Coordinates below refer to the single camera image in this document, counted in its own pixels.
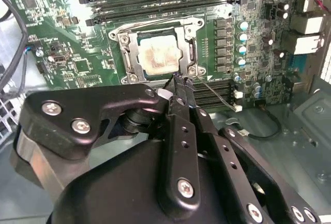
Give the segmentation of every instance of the hole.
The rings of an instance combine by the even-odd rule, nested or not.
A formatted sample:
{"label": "hole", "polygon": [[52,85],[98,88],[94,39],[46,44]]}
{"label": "hole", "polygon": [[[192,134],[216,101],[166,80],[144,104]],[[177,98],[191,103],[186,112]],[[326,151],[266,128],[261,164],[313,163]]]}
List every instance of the hole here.
{"label": "hole", "polygon": [[309,142],[314,147],[317,147],[319,145],[318,142],[316,142],[315,140],[312,140],[312,141],[309,141]]}
{"label": "hole", "polygon": [[186,127],[182,127],[182,131],[183,131],[183,132],[188,132],[188,130],[187,130]]}
{"label": "hole", "polygon": [[182,141],[182,147],[184,147],[184,148],[188,148],[189,145],[188,145],[188,143],[187,143],[186,141]]}
{"label": "hole", "polygon": [[233,169],[235,169],[235,170],[237,169],[237,166],[236,166],[235,163],[231,162],[230,165],[231,165],[231,167],[232,167]]}

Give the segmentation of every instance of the silver screw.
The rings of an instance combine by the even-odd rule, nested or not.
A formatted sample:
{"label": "silver screw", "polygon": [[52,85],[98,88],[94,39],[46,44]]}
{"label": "silver screw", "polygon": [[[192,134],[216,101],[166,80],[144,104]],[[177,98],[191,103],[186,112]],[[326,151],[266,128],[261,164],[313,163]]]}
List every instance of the silver screw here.
{"label": "silver screw", "polygon": [[194,67],[190,67],[190,68],[188,69],[188,74],[189,74],[190,76],[194,76],[194,75],[195,75],[195,68],[194,68]]}
{"label": "silver screw", "polygon": [[36,51],[36,56],[37,56],[37,57],[43,57],[43,51],[42,51],[41,49],[38,49],[38,50]]}
{"label": "silver screw", "polygon": [[181,179],[177,183],[178,191],[182,194],[185,198],[193,197],[194,190],[193,186],[185,179]]}
{"label": "silver screw", "polygon": [[317,114],[320,114],[324,111],[324,108],[322,106],[316,106],[314,110]]}
{"label": "silver screw", "polygon": [[62,112],[62,108],[59,104],[54,102],[46,102],[41,106],[42,111],[45,114],[56,116]]}
{"label": "silver screw", "polygon": [[183,101],[183,99],[181,98],[177,98],[177,102],[180,104],[180,105],[185,105],[185,102]]}
{"label": "silver screw", "polygon": [[128,44],[129,43],[129,37],[128,36],[121,36],[119,39],[122,44]]}
{"label": "silver screw", "polygon": [[289,130],[287,128],[283,129],[283,134],[287,135],[289,133]]}
{"label": "silver screw", "polygon": [[147,88],[145,90],[145,93],[148,94],[150,97],[154,97],[155,96],[154,91],[151,90],[150,88]]}
{"label": "silver screw", "polygon": [[132,82],[136,82],[136,81],[138,81],[138,78],[137,78],[137,76],[136,75],[130,75],[130,80],[132,81]]}
{"label": "silver screw", "polygon": [[292,207],[292,211],[294,213],[294,216],[301,222],[305,221],[304,216],[301,214],[301,212],[296,208],[296,207]]}
{"label": "silver screw", "polygon": [[305,211],[305,214],[308,216],[309,219],[311,219],[312,222],[316,222],[315,216],[312,214],[312,212],[309,209],[305,208],[304,211]]}
{"label": "silver screw", "polygon": [[272,76],[270,76],[270,75],[267,75],[266,77],[265,77],[265,81],[266,82],[271,82],[273,80],[273,77]]}
{"label": "silver screw", "polygon": [[232,137],[236,137],[236,134],[231,129],[228,129],[228,134],[231,135]]}
{"label": "silver screw", "polygon": [[247,210],[249,215],[255,220],[257,223],[261,223],[263,221],[262,214],[260,210],[253,204],[249,203],[247,205]]}
{"label": "silver screw", "polygon": [[72,129],[82,135],[88,133],[91,130],[91,126],[85,120],[75,120],[71,124]]}
{"label": "silver screw", "polygon": [[206,111],[204,111],[203,109],[199,109],[199,112],[202,116],[207,116]]}

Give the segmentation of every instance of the blue-topped capacitor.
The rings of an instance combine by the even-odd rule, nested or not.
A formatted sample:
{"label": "blue-topped capacitor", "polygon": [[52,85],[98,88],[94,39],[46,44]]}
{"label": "blue-topped capacitor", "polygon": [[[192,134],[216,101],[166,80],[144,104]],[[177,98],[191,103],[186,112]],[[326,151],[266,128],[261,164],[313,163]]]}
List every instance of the blue-topped capacitor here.
{"label": "blue-topped capacitor", "polygon": [[238,53],[240,53],[242,55],[245,55],[246,51],[247,51],[247,48],[245,46],[243,46],[242,44],[237,46],[237,52]]}
{"label": "blue-topped capacitor", "polygon": [[247,34],[239,33],[237,35],[237,39],[240,40],[240,41],[246,41],[248,39],[248,36],[247,36]]}
{"label": "blue-topped capacitor", "polygon": [[248,22],[247,21],[239,21],[238,23],[238,27],[243,30],[246,31],[248,28]]}

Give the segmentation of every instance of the integrated circuit chip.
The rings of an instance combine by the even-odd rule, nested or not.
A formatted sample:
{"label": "integrated circuit chip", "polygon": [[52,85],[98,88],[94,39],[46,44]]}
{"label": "integrated circuit chip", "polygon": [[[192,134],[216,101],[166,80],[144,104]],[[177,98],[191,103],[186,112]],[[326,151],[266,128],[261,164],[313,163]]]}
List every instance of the integrated circuit chip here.
{"label": "integrated circuit chip", "polygon": [[217,72],[226,72],[226,66],[217,66]]}
{"label": "integrated circuit chip", "polygon": [[218,57],[217,58],[217,64],[219,64],[219,65],[225,65],[226,62],[227,62],[226,57]]}
{"label": "integrated circuit chip", "polygon": [[216,40],[217,47],[225,47],[227,45],[227,41],[225,39],[218,39]]}
{"label": "integrated circuit chip", "polygon": [[255,9],[255,3],[254,3],[254,2],[250,2],[250,3],[248,3],[248,4],[247,4],[247,9],[248,9],[248,10],[253,10],[253,9]]}
{"label": "integrated circuit chip", "polygon": [[248,51],[249,52],[255,52],[256,49],[257,49],[257,47],[255,45],[253,45],[253,44],[248,47]]}
{"label": "integrated circuit chip", "polygon": [[32,9],[38,7],[36,0],[22,0],[22,3],[26,9]]}
{"label": "integrated circuit chip", "polygon": [[217,49],[216,53],[218,56],[224,56],[224,55],[226,55],[227,50],[226,50],[226,48]]}

